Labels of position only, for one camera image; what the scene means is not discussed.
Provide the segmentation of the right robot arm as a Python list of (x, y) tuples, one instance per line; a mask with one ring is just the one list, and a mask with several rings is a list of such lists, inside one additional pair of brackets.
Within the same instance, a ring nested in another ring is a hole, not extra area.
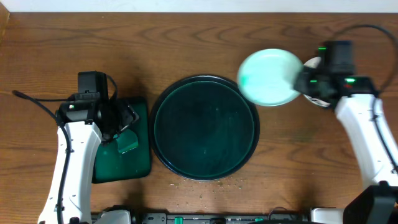
[(314, 208), (310, 221), (397, 223), (397, 143), (371, 79), (305, 67), (294, 89), (333, 108), (349, 137), (364, 186), (345, 208)]

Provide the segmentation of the dark green sponge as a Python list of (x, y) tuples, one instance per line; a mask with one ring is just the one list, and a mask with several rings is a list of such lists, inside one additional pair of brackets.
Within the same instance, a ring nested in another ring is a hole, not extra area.
[(139, 141), (136, 133), (130, 129), (125, 130), (117, 138), (118, 152), (124, 154), (139, 146)]

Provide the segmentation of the white plate back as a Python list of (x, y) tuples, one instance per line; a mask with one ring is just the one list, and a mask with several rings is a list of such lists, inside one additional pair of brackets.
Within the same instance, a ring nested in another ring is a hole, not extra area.
[[(321, 58), (320, 57), (314, 57), (314, 58), (311, 58), (310, 60), (306, 61), (304, 63), (304, 66), (309, 67), (309, 68), (316, 68), (320, 62), (321, 62)], [(322, 107), (322, 108), (327, 108), (330, 105), (329, 103), (327, 103), (327, 102), (325, 102), (323, 100), (320, 100), (318, 98), (313, 98), (313, 97), (308, 96), (308, 95), (304, 95), (304, 97), (306, 97), (306, 99), (308, 101), (310, 101), (311, 103), (313, 103), (314, 105), (317, 105), (317, 106)]]

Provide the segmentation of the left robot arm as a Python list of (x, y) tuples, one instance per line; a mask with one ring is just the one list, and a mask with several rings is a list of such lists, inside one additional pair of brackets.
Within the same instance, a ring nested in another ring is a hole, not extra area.
[(49, 197), (39, 223), (91, 223), (90, 195), (95, 157), (103, 142), (127, 138), (118, 152), (134, 149), (137, 136), (128, 129), (136, 112), (118, 100), (71, 100), (60, 105), (58, 153)]

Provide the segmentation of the white plate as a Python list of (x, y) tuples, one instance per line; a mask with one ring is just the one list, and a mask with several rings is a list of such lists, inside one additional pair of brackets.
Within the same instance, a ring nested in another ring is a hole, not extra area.
[[(320, 62), (321, 62), (321, 58), (320, 57), (314, 57), (314, 58), (311, 58), (310, 60), (306, 61), (304, 63), (304, 66), (309, 67), (309, 68), (316, 68)], [(308, 96), (308, 95), (304, 95), (304, 97), (306, 97), (306, 99), (308, 101), (310, 101), (311, 103), (313, 103), (314, 105), (317, 105), (317, 106), (322, 107), (322, 108), (327, 108), (330, 105), (329, 103), (327, 103), (327, 102), (325, 102), (323, 100), (320, 100), (318, 98), (313, 98), (313, 97)]]
[(256, 105), (284, 105), (300, 95), (293, 85), (302, 69), (302, 61), (287, 50), (260, 50), (239, 66), (238, 88), (246, 99)]

